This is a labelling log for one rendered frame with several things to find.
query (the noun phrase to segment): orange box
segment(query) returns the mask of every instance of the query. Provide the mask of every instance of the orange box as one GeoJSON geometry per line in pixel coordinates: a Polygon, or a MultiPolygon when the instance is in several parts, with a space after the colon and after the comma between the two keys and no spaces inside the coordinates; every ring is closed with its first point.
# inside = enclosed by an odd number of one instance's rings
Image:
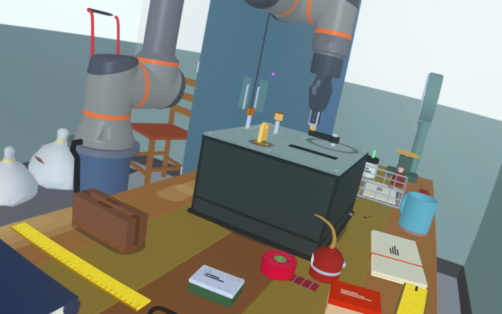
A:
{"type": "Polygon", "coordinates": [[[377,291],[333,280],[325,314],[381,314],[381,294],[377,291]]]}
{"type": "Polygon", "coordinates": [[[72,223],[127,254],[145,245],[148,213],[88,189],[73,194],[72,223]]]}

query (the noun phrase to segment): chair backrest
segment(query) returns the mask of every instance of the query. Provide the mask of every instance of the chair backrest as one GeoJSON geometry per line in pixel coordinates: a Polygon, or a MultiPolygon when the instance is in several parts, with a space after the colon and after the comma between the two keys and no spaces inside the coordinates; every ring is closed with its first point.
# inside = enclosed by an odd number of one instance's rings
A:
{"type": "MultiPolygon", "coordinates": [[[[185,84],[186,85],[195,87],[196,83],[197,83],[197,81],[194,80],[194,79],[185,78],[185,84]]],[[[187,93],[183,93],[183,96],[181,97],[181,99],[185,99],[187,101],[193,102],[193,95],[187,94],[187,93]]],[[[191,117],[191,110],[183,108],[183,107],[180,107],[178,105],[175,105],[175,106],[173,106],[173,107],[170,108],[170,117],[168,119],[168,124],[173,124],[173,120],[176,117],[176,113],[181,113],[184,116],[191,117]]]]}

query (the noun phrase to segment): red string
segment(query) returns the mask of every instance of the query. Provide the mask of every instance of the red string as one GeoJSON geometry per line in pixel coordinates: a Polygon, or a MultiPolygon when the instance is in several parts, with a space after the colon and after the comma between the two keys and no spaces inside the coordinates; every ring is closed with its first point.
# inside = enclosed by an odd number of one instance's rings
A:
{"type": "MultiPolygon", "coordinates": [[[[380,255],[380,254],[377,254],[377,253],[371,253],[371,255],[373,255],[373,254],[382,256],[384,258],[389,258],[388,256],[385,256],[385,255],[380,255]]],[[[399,260],[399,259],[396,259],[396,258],[389,258],[389,259],[398,260],[399,262],[404,262],[403,260],[399,260]]],[[[419,265],[408,263],[408,262],[404,262],[404,263],[410,264],[410,265],[413,265],[413,266],[419,266],[419,265]]]]}
{"type": "Polygon", "coordinates": [[[92,57],[94,55],[94,12],[91,9],[86,10],[90,13],[90,56],[92,57]]]}
{"type": "Polygon", "coordinates": [[[117,54],[119,54],[119,17],[114,16],[115,17],[115,21],[117,22],[117,54]]]}

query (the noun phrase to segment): white garbage bag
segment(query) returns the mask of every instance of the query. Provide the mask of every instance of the white garbage bag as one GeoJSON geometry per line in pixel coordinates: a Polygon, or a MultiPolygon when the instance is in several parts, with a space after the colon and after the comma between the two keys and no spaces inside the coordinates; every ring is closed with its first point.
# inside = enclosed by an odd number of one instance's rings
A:
{"type": "Polygon", "coordinates": [[[30,159],[28,170],[42,187],[58,190],[73,189],[75,157],[67,146],[68,136],[67,129],[59,129],[56,141],[43,145],[30,159]]]}
{"type": "Polygon", "coordinates": [[[38,193],[38,182],[22,163],[14,161],[14,148],[5,148],[0,161],[0,205],[15,206],[38,193]]]}

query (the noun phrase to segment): blue barrel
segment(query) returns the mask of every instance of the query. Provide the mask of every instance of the blue barrel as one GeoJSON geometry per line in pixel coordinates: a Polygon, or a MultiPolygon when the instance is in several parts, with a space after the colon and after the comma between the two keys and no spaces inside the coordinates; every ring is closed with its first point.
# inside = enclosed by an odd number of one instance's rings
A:
{"type": "MultiPolygon", "coordinates": [[[[75,135],[67,139],[69,148],[75,135]]],[[[133,147],[122,150],[94,149],[78,145],[80,156],[80,191],[98,189],[108,195],[127,191],[131,157],[137,155],[141,145],[135,141],[133,147]]]]}

